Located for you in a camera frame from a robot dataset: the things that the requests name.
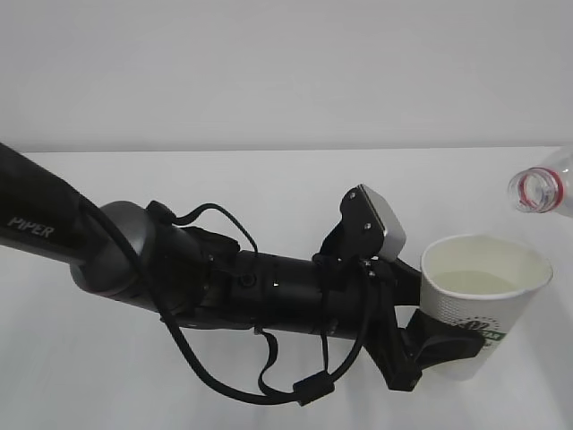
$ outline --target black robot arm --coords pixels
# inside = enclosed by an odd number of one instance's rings
[[[346,193],[342,220],[309,261],[259,253],[246,230],[216,204],[177,218],[152,202],[98,208],[60,178],[0,144],[0,245],[71,265],[75,283],[92,294],[159,312],[193,371],[212,389],[255,404],[306,404],[334,390],[364,346],[392,390],[411,391],[427,366],[473,357],[477,332],[415,312],[398,328],[394,306],[417,305],[420,274],[398,259],[406,235],[386,201],[365,185]],[[223,211],[247,235],[253,252],[229,237],[191,226],[207,209]],[[266,329],[317,334],[325,369],[292,392],[259,380],[262,395],[214,379],[180,327],[247,330],[278,344]],[[326,336],[354,339],[328,371]]]

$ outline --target bottle neck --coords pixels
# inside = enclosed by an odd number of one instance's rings
[[[559,175],[548,168],[529,168],[513,176],[509,195],[522,212],[545,213],[563,201],[564,188]]]

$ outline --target paper cup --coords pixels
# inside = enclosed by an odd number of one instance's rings
[[[552,276],[551,264],[535,250],[492,236],[452,236],[428,246],[422,255],[420,309],[486,339],[476,357],[436,370],[457,380],[474,376]]]

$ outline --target white table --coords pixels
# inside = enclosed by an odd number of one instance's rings
[[[402,221],[409,235],[402,256],[408,262],[416,265],[425,246],[439,237],[489,232],[535,246],[552,260],[555,279],[472,381],[453,383],[426,371],[413,393],[388,391],[363,353],[328,398],[307,408],[264,408],[204,387],[156,314],[80,291],[60,263],[1,248],[0,428],[571,428],[573,221],[515,213],[505,197],[508,178],[549,151],[33,155],[100,204],[158,199],[184,213],[201,202],[222,203],[261,250],[302,258],[338,222],[344,192],[364,182],[387,198]],[[206,214],[201,224],[239,237],[217,214]],[[288,389],[320,370],[316,337],[278,336],[272,384]],[[261,338],[188,331],[188,339],[214,375],[256,390],[266,360]],[[331,341],[332,363],[350,343]]]

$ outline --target white background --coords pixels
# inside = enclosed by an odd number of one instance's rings
[[[344,192],[383,194],[417,265],[433,240],[464,232],[520,239],[555,279],[474,380],[424,372],[413,393],[388,391],[366,354],[337,390],[307,408],[254,407],[205,388],[150,312],[77,289],[61,263],[0,249],[0,428],[11,430],[526,429],[573,427],[573,221],[512,211],[505,187],[551,149],[55,153],[33,159],[96,203],[158,199],[177,213],[219,202],[263,251],[308,258],[338,222]],[[217,214],[201,223],[239,237]],[[265,342],[250,332],[188,331],[214,375],[256,390]],[[321,369],[316,337],[279,334],[271,384]],[[331,341],[332,363],[350,341]]]
[[[569,0],[3,0],[26,151],[553,145]]]

